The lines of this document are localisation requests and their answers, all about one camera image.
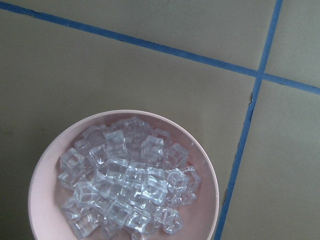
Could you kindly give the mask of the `clear ice cubes pile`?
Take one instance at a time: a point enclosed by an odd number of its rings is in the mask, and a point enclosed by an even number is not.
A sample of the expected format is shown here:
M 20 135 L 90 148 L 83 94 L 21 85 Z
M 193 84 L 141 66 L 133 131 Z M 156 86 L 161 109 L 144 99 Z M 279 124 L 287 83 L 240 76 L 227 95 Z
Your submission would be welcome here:
M 72 191 L 62 211 L 77 239 L 99 230 L 146 240 L 183 228 L 178 210 L 192 204 L 200 177 L 189 151 L 168 131 L 131 117 L 93 125 L 59 157 L 61 186 Z

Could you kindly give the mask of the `pink bowl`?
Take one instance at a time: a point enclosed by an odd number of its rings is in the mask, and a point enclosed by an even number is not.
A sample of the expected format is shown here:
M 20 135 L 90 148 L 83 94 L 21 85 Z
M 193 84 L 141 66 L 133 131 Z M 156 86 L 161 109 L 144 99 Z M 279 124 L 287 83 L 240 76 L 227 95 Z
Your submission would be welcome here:
M 64 130 L 40 157 L 33 172 L 28 193 L 29 223 L 36 240 L 74 240 L 60 206 L 71 192 L 58 183 L 58 158 L 81 133 L 93 125 L 110 125 L 120 119 L 139 117 L 152 126 L 171 133 L 175 142 L 189 150 L 188 162 L 195 167 L 201 182 L 196 200 L 179 208 L 183 229 L 169 235 L 159 231 L 152 240 L 209 240 L 219 213 L 219 187 L 212 163 L 197 140 L 177 123 L 154 113 L 139 110 L 111 110 L 86 117 Z

